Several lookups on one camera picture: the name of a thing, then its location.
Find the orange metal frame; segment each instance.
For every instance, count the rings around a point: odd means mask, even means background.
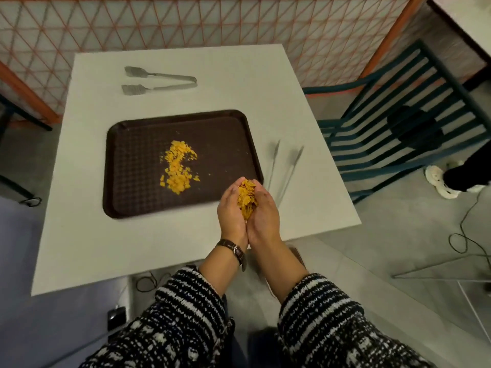
[[[360,77],[364,77],[371,71],[373,71],[379,61],[389,51],[392,43],[402,31],[402,28],[424,1],[425,0],[408,1],[408,4],[405,6],[401,15],[397,18],[396,22],[393,24],[388,34],[381,42],[380,46],[366,65]],[[9,85],[12,90],[14,90],[17,95],[19,95],[19,97],[21,97],[28,103],[29,106],[31,106],[35,111],[39,112],[46,119],[47,123],[58,123],[60,121],[59,116],[48,105],[46,105],[46,103],[42,99],[40,99],[40,97],[35,92],[33,92],[32,89],[29,88],[21,79],[16,76],[15,73],[10,71],[9,68],[2,63],[0,63],[0,79],[3,80],[7,85]]]

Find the corn flakes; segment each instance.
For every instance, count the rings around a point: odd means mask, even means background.
[[[256,185],[249,179],[246,179],[239,186],[239,198],[237,205],[242,210],[244,220],[248,220],[252,212],[257,206],[256,197],[254,195],[254,187]]]
[[[165,169],[167,173],[167,188],[171,189],[177,195],[185,189],[190,188],[189,180],[193,178],[190,167],[182,165],[183,160],[196,160],[198,155],[184,141],[172,141],[169,151],[165,152],[165,160],[169,163],[169,167]],[[164,176],[160,178],[160,185],[163,187]],[[194,180],[199,181],[199,177],[195,176]]]

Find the sleeve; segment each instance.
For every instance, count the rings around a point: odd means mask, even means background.
[[[361,305],[319,274],[303,278],[281,306],[278,340],[295,366],[433,367],[380,332]]]
[[[155,293],[156,302],[81,368],[209,366],[233,334],[224,303],[195,266],[179,270]]]

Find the black cable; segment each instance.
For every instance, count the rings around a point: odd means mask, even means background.
[[[135,288],[137,289],[138,292],[140,293],[148,293],[148,292],[152,292],[154,290],[156,290],[158,287],[159,287],[159,284],[161,283],[162,279],[165,277],[165,276],[168,276],[169,278],[172,276],[170,274],[170,272],[166,272],[162,275],[162,277],[157,280],[157,278],[154,276],[154,274],[149,271],[150,273],[150,276],[142,276],[141,278],[139,278],[137,280],[137,282],[135,283]],[[142,290],[138,287],[138,284],[140,284],[140,282],[142,280],[146,280],[146,281],[150,281],[152,283],[152,287],[150,289],[145,289],[145,290]]]
[[[477,203],[479,203],[479,198],[481,197],[481,194],[483,193],[483,191],[485,190],[486,188],[483,188],[478,194],[477,194],[477,197],[476,197],[476,202],[467,210],[467,212],[465,213],[465,215],[463,216],[463,219],[462,221],[460,222],[459,224],[459,227],[460,227],[460,230],[461,230],[461,233],[453,233],[451,235],[448,236],[448,244],[450,245],[450,247],[456,251],[457,253],[459,254],[465,254],[469,251],[469,242],[473,242],[474,244],[476,244],[479,248],[481,248],[482,252],[484,253],[484,255],[488,255],[488,252],[486,252],[486,249],[484,249],[484,247],[479,244],[478,242],[472,240],[471,238],[469,238],[466,234],[465,234],[465,231],[463,230],[463,223],[465,222],[467,216],[469,215],[470,211],[472,209],[474,209],[474,207],[477,205]],[[464,247],[464,250],[463,251],[460,251],[458,250],[457,248],[454,247],[454,244],[452,244],[452,237],[453,236],[459,236],[459,237],[463,237],[465,239],[465,247]],[[489,260],[489,257],[486,257],[486,261],[488,262],[488,267],[489,269],[491,270],[491,261]]]

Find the hand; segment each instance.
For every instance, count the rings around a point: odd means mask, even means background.
[[[246,233],[246,222],[237,205],[237,200],[239,199],[239,186],[245,179],[245,177],[240,177],[230,185],[222,195],[217,209],[221,238],[232,241],[241,247],[244,252],[247,249],[249,241]]]
[[[247,235],[252,248],[281,242],[279,235],[279,212],[273,197],[255,179],[254,194],[257,207],[247,221]]]

